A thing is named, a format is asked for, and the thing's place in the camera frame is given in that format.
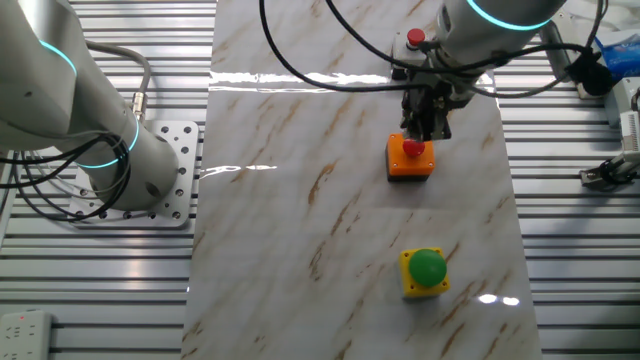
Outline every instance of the green button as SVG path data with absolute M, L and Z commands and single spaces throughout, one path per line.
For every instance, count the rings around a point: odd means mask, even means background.
M 409 274 L 422 286 L 436 286 L 447 275 L 447 262 L 433 250 L 418 250 L 409 259 Z

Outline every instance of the blue object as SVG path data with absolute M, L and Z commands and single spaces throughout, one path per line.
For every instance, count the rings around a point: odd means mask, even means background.
M 596 44 L 602 51 L 614 81 L 640 76 L 640 34 L 634 34 L 616 44 L 606 46 L 596 38 Z
M 133 138 L 133 141 L 131 142 L 131 145 L 129 146 L 129 152 L 131 152 L 131 150 L 133 150 L 133 147 L 136 145 L 136 142 L 138 141 L 138 134 L 140 134 L 140 123 L 138 121 L 136 121 L 136 136 Z M 106 164 L 102 164 L 102 165 L 82 165 L 82 164 L 78 164 L 78 166 L 81 166 L 85 169 L 100 169 L 103 167 L 107 167 L 107 166 L 111 166 L 113 164 L 115 164 L 116 162 L 118 162 L 118 159 L 113 159 L 111 161 L 109 161 Z
M 42 44 L 42 46 L 44 46 L 46 49 L 51 50 L 52 52 L 56 53 L 58 56 L 63 58 L 64 61 L 69 63 L 69 66 L 71 66 L 71 69 L 73 70 L 73 73 L 76 74 L 76 76 L 78 76 L 78 70 L 76 70 L 75 65 L 73 65 L 73 61 L 71 61 L 71 59 L 69 59 L 69 57 L 67 55 L 65 55 L 62 51 L 58 50 L 57 47 L 49 44 L 48 42 L 40 40 L 40 44 Z
M 502 20 L 498 20 L 496 18 L 494 18 L 493 16 L 489 15 L 486 11 L 482 10 L 482 8 L 480 6 L 478 6 L 478 4 L 476 4 L 476 2 L 474 0 L 467 0 L 467 2 L 469 3 L 469 6 L 471 6 L 471 8 L 473 8 L 473 10 L 475 10 L 478 15 L 482 16 L 483 18 L 485 18 L 487 21 L 489 21 L 490 23 L 494 24 L 494 25 L 498 25 L 500 27 L 503 27 L 505 29 L 509 29 L 509 30 L 516 30 L 516 31 L 531 31 L 531 30 L 535 30 L 535 29 L 539 29 L 545 25 L 547 25 L 547 23 L 549 21 L 551 21 L 551 19 L 541 22 L 540 24 L 535 24 L 535 25 L 515 25 L 515 24 L 509 24 L 508 22 L 504 22 Z

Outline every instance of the metal bracket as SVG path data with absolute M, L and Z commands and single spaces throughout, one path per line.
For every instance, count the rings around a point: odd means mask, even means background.
M 165 140 L 173 147 L 178 156 L 178 177 L 171 191 L 155 207 L 147 211 L 108 210 L 103 218 L 93 218 L 74 222 L 80 229 L 178 229 L 187 223 L 191 210 L 191 192 L 193 189 L 196 147 L 198 145 L 198 125 L 192 121 L 147 121 L 147 129 Z M 91 188 L 89 176 L 78 171 L 76 185 Z M 82 211 L 88 214 L 102 204 L 100 200 L 72 198 L 69 211 Z

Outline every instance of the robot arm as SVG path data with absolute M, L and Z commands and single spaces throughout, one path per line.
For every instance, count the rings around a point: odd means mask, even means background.
M 67 0 L 0 1 L 0 34 L 0 143 L 64 153 L 96 133 L 115 134 L 128 147 L 131 179 L 113 208 L 145 210 L 162 200 L 176 182 L 177 155 L 137 121 L 142 107 L 131 109 L 102 73 Z M 105 189 L 119 181 L 118 161 L 106 144 L 77 159 L 105 202 L 114 191 Z
M 437 16 L 436 38 L 422 67 L 456 68 L 521 50 L 562 7 L 566 0 L 445 0 Z M 451 138 L 449 111 L 463 108 L 469 90 L 493 64 L 456 74 L 409 72 L 411 83 L 402 108 L 407 137 L 416 141 Z

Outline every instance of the cable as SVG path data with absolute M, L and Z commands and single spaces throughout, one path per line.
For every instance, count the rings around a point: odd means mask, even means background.
M 109 134 L 108 131 L 102 131 L 102 130 L 94 130 L 94 131 L 84 131 L 84 132 L 80 132 L 80 133 L 75 133 L 75 134 L 65 134 L 65 135 L 59 135 L 59 134 L 47 134 L 47 133 L 41 133 L 41 132 L 37 132 L 37 131 L 33 131 L 30 129 L 27 129 L 25 127 L 22 127 L 20 125 L 14 124 L 8 120 L 3 119 L 2 117 L 0 117 L 0 121 L 7 124 L 9 127 L 12 127 L 15 130 L 18 131 L 22 131 L 24 133 L 27 133 L 29 135 L 32 136 L 38 136 L 38 137 L 42 137 L 45 139 L 52 139 L 52 140 L 71 140 L 71 139 L 75 139 L 81 136 L 88 136 L 88 135 L 101 135 L 101 134 Z
M 590 48 L 593 45 L 593 41 L 596 39 L 596 34 L 598 33 L 598 29 L 600 28 L 600 22 L 602 22 L 602 18 L 609 10 L 609 0 L 606 1 L 607 6 L 604 6 L 604 0 L 598 0 L 597 4 L 597 14 L 596 18 L 593 21 L 593 28 L 591 29 L 591 33 L 589 33 L 589 37 L 587 38 L 586 47 Z
M 581 52 L 581 53 L 585 53 L 586 51 L 589 51 L 588 47 L 584 47 L 584 46 L 577 45 L 577 44 L 545 44 L 545 45 L 535 46 L 535 47 L 532 47 L 532 48 L 529 48 L 529 49 L 526 49 L 526 50 L 520 50 L 520 51 L 515 51 L 515 52 L 512 52 L 512 53 L 507 53 L 507 54 L 504 54 L 504 55 L 501 55 L 501 56 L 498 56 L 498 57 L 494 57 L 494 58 L 483 60 L 483 61 L 479 61 L 479 62 L 476 62 L 476 63 L 460 66 L 460 67 L 457 67 L 457 68 L 448 68 L 448 69 L 423 68 L 423 67 L 420 67 L 420 66 L 412 65 L 412 64 L 405 63 L 403 61 L 394 59 L 391 56 L 385 54 L 384 52 L 376 49 L 373 45 L 368 43 L 362 36 L 360 36 L 360 34 L 358 34 L 358 32 L 353 27 L 351 27 L 351 25 L 349 25 L 349 23 L 347 23 L 347 21 L 344 19 L 342 14 L 340 14 L 338 9 L 334 5 L 333 0 L 325 0 L 325 1 L 326 1 L 327 5 L 329 6 L 329 9 L 333 13 L 333 15 L 336 17 L 338 22 L 342 25 L 342 27 L 344 27 L 345 30 L 347 30 L 347 32 L 349 32 L 349 34 L 351 34 L 351 36 L 353 36 L 362 46 L 364 46 L 369 51 L 371 51 L 372 53 L 374 53 L 375 55 L 377 55 L 378 57 L 380 57 L 383 60 L 386 60 L 386 61 L 388 61 L 388 62 L 390 62 L 390 63 L 392 63 L 394 65 L 398 65 L 398 66 L 401 66 L 403 68 L 414 70 L 414 71 L 419 71 L 419 72 L 426 72 L 426 73 L 432 73 L 432 74 L 456 74 L 456 73 L 460 73 L 460 72 L 463 72 L 463 71 L 476 70 L 478 68 L 481 68 L 481 67 L 484 67 L 484 66 L 487 66 L 487 65 L 493 65 L 495 63 L 508 61 L 508 60 L 513 59 L 513 58 L 520 57 L 522 55 L 532 54 L 532 53 L 546 51 L 546 50 L 574 50 L 574 51 L 578 51 L 578 52 Z
M 34 185 L 34 190 L 36 191 L 36 193 L 38 193 L 43 199 L 44 201 L 46 201 L 49 205 L 51 205 L 54 209 L 56 209 L 58 212 L 62 213 L 62 215 L 51 215 L 51 214 L 47 214 L 45 212 L 43 212 L 42 210 L 38 209 L 37 206 L 35 206 L 35 204 L 33 204 L 33 202 L 31 202 L 31 200 L 25 196 L 24 193 L 24 189 L 23 187 L 19 187 L 18 191 L 20 192 L 20 196 L 23 197 L 24 201 L 36 212 L 38 213 L 40 216 L 45 217 L 49 220 L 52 221 L 82 221 L 82 220 L 86 220 L 88 218 L 94 217 L 94 216 L 98 216 L 102 213 L 104 213 L 106 210 L 110 209 L 122 196 L 122 194 L 124 193 L 128 183 L 129 183 L 129 179 L 131 176 L 131 164 L 129 162 L 129 153 L 126 147 L 126 144 L 122 141 L 120 141 L 119 139 L 117 139 L 116 136 L 110 136 L 110 137 L 106 137 L 103 139 L 103 141 L 106 141 L 107 143 L 109 143 L 114 151 L 114 154 L 117 158 L 120 159 L 120 161 L 117 162 L 117 170 L 116 170 L 116 178 L 119 178 L 120 176 L 124 176 L 124 180 L 121 182 L 121 186 L 119 186 L 116 191 L 114 191 L 111 195 L 111 197 L 105 201 L 105 203 L 100 206 L 98 209 L 96 209 L 95 211 L 93 211 L 90 214 L 87 215 L 83 215 L 83 214 L 73 214 L 65 209 L 60 208 L 58 205 L 56 205 L 55 203 L 53 203 L 52 201 L 50 201 L 49 199 L 46 198 L 46 196 L 44 196 L 44 194 L 42 194 L 42 192 L 40 191 L 40 189 L 37 187 L 37 185 Z M 14 154 L 14 160 L 15 162 L 19 162 L 17 160 L 17 154 Z M 29 178 L 30 182 L 36 182 L 37 180 L 34 180 L 31 172 L 28 168 L 25 168 L 25 172 L 27 174 L 27 177 Z M 14 175 L 14 179 L 16 182 L 19 181 L 18 179 L 18 175 L 17 172 L 13 174 Z
M 40 153 L 38 153 L 37 151 L 29 151 L 29 154 L 31 155 L 30 157 L 35 158 L 35 157 L 39 157 L 42 158 L 42 155 L 40 155 Z M 53 171 L 53 169 L 51 168 L 51 166 L 49 166 L 48 163 L 44 164 L 47 169 L 49 169 L 49 171 Z M 46 176 L 47 173 L 46 171 L 42 168 L 42 166 L 40 164 L 35 164 L 36 169 L 38 169 L 38 172 L 40 173 L 41 176 Z M 111 185 L 110 187 L 103 189 L 103 190 L 93 190 L 93 189 L 88 189 L 82 186 L 78 186 L 76 184 L 70 183 L 67 180 L 63 179 L 62 177 L 60 177 L 59 175 L 56 176 L 55 179 L 51 179 L 49 181 L 49 183 L 55 187 L 56 189 L 62 191 L 63 193 L 77 198 L 77 199 L 82 199 L 82 200 L 100 200 L 101 198 L 99 196 L 83 196 L 83 195 L 78 195 L 76 193 L 74 193 L 71 190 L 66 189 L 63 185 L 68 186 L 69 188 L 75 188 L 78 189 L 80 191 L 86 191 L 88 193 L 94 193 L 94 194 L 102 194 L 102 193 L 107 193 L 109 191 L 112 191 L 113 189 L 115 189 L 118 185 L 120 185 L 120 183 L 124 180 L 124 176 L 120 177 L 120 179 L 118 179 L 117 182 L 115 182 L 113 185 Z
M 296 70 L 284 58 L 284 56 L 282 55 L 282 53 L 280 52 L 280 50 L 276 46 L 276 44 L 275 44 L 275 42 L 273 40 L 273 37 L 271 35 L 271 31 L 269 30 L 269 24 L 267 22 L 266 10 L 265 10 L 265 0 L 258 0 L 258 1 L 259 1 L 259 6 L 260 6 L 260 22 L 262 24 L 262 30 L 264 32 L 265 37 L 267 38 L 267 42 L 269 43 L 269 47 L 271 48 L 271 51 L 273 51 L 273 53 L 276 56 L 276 58 L 280 61 L 280 63 L 291 74 L 293 74 L 297 78 L 301 79 L 302 81 L 306 82 L 307 84 L 310 84 L 310 85 L 313 85 L 315 87 L 319 87 L 319 88 L 322 88 L 322 89 L 333 90 L 333 91 L 342 91 L 342 92 L 351 92 L 351 93 L 366 93 L 366 92 L 395 91 L 395 90 L 411 90 L 411 89 L 424 88 L 423 84 L 405 84 L 405 85 L 391 85 L 391 86 L 368 86 L 368 87 L 336 86 L 336 85 L 331 85 L 331 84 L 325 84 L 325 83 L 322 83 L 322 82 L 319 82 L 319 81 L 315 81 L 313 79 L 310 79 L 310 78 L 306 77 L 300 71 Z M 459 67 L 459 68 L 450 68 L 450 69 L 420 68 L 420 69 L 421 69 L 421 71 L 425 71 L 425 72 L 429 72 L 429 73 L 436 73 L 436 74 L 458 73 L 458 72 L 461 72 L 461 71 L 473 70 L 473 69 L 476 69 L 478 67 L 483 67 L 483 66 L 486 66 L 486 65 L 493 64 L 495 62 L 505 61 L 505 60 L 509 60 L 511 58 L 515 58 L 515 57 L 519 57 L 519 56 L 523 56 L 523 55 L 528 55 L 528 54 L 533 54 L 533 53 L 540 52 L 540 51 L 564 50 L 564 49 L 569 49 L 569 50 L 574 50 L 574 51 L 579 51 L 579 52 L 583 52 L 583 51 L 587 50 L 585 47 L 583 47 L 581 45 L 575 45 L 575 44 L 546 44 L 546 45 L 540 45 L 540 46 L 536 46 L 536 47 L 532 47 L 532 48 L 528 48 L 528 49 L 523 49 L 523 50 L 520 50 L 520 51 L 517 51 L 517 52 L 513 52 L 513 53 L 510 53 L 510 54 L 503 55 L 501 57 L 487 59 L 487 60 L 480 61 L 480 62 L 477 62 L 477 63 L 474 63 L 474 64 L 465 65 L 465 66 L 462 66 L 462 67 Z
M 48 162 L 52 162 L 52 161 L 56 161 L 56 160 L 64 160 L 70 156 L 76 156 L 76 159 L 78 157 L 80 157 L 80 155 L 84 154 L 85 151 L 87 151 L 89 148 L 91 148 L 93 145 L 95 145 L 96 143 L 98 143 L 99 141 L 103 140 L 106 137 L 106 135 L 99 135 L 98 137 L 96 137 L 95 139 L 84 143 L 80 146 L 78 146 L 77 148 L 64 152 L 60 155 L 55 155 L 55 156 L 51 156 L 48 158 L 42 158 L 40 160 L 12 160 L 12 159 L 2 159 L 0 158 L 0 163 L 3 164 L 12 164 L 12 165 L 34 165 L 34 164 L 44 164 L 44 163 L 48 163 Z
M 60 165 L 56 170 L 54 170 L 53 172 L 51 172 L 47 176 L 43 176 L 43 177 L 39 178 L 38 180 L 29 181 L 29 182 L 25 182 L 25 183 L 21 183 L 19 181 L 16 181 L 15 184 L 0 184 L 0 189 L 23 188 L 23 187 L 27 187 L 27 186 L 38 185 L 38 184 L 41 184 L 41 183 L 43 183 L 45 181 L 53 179 L 53 178 L 56 177 L 56 175 L 58 175 L 64 169 L 69 167 L 69 165 L 71 165 L 72 162 L 74 162 L 76 159 L 78 159 L 80 156 L 82 156 L 93 145 L 95 145 L 99 141 L 108 141 L 108 139 L 110 139 L 108 136 L 101 135 L 101 136 L 99 136 L 99 137 L 87 142 L 86 144 L 79 146 L 78 148 L 76 148 L 76 149 L 74 149 L 74 150 L 72 150 L 70 152 L 67 152 L 67 153 L 64 153 L 64 154 L 61 154 L 61 155 L 58 155 L 58 156 L 53 156 L 53 157 L 50 157 L 48 159 L 43 159 L 43 160 L 22 160 L 22 161 L 19 161 L 19 160 L 16 160 L 15 157 L 14 157 L 13 160 L 0 159 L 0 163 L 7 163 L 7 164 L 12 164 L 12 165 L 32 165 L 32 164 L 40 164 L 43 161 L 46 162 L 47 160 L 51 160 L 51 159 L 54 159 L 54 158 L 56 160 L 60 160 L 60 159 L 64 159 L 64 158 L 68 157 L 68 159 L 62 165 Z
M 140 83 L 140 89 L 138 91 L 141 93 L 147 92 L 147 89 L 149 88 L 149 81 L 151 80 L 151 65 L 149 65 L 149 60 L 147 60 L 147 58 L 133 50 L 125 49 L 123 47 L 96 43 L 89 40 L 86 40 L 85 42 L 87 43 L 89 50 L 128 57 L 142 65 L 144 75 L 142 76 L 142 82 Z

